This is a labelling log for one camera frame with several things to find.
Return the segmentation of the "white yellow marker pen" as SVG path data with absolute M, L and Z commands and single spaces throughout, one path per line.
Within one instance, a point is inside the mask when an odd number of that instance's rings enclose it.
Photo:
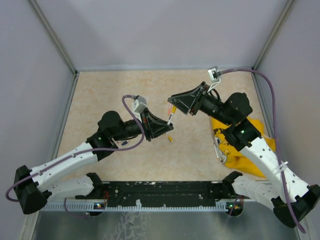
M 173 119 L 173 116 L 174 116 L 174 113 L 171 113 L 169 118 L 168 118 L 168 121 L 167 121 L 167 124 L 170 125 L 171 122 L 172 122 L 172 119 Z

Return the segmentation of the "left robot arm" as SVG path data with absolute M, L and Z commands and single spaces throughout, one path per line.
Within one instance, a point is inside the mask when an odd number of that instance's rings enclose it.
M 47 203 L 66 198 L 97 199 L 104 184 L 97 173 L 63 181 L 66 175 L 119 152 L 116 142 L 142 136 L 151 141 L 174 129 L 172 123 L 154 116 L 144 108 L 138 120 L 123 121 L 116 111 L 106 112 L 97 123 L 98 129 L 74 150 L 43 165 L 29 169 L 26 165 L 15 172 L 13 190 L 25 215 L 41 210 Z

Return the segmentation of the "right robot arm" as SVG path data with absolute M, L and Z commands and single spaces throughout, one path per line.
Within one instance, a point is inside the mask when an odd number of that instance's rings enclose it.
M 294 228 L 315 208 L 320 200 L 320 187 L 300 179 L 286 162 L 278 161 L 261 132 L 247 118 L 253 109 L 245 93 L 235 92 L 222 102 L 212 96 L 209 86 L 202 82 L 196 88 L 174 94 L 168 102 L 185 115 L 198 111 L 227 126 L 222 131 L 225 140 L 248 158 L 267 178 L 270 186 L 252 181 L 240 173 L 223 185 L 229 198 L 245 196 L 271 209 L 287 227 Z

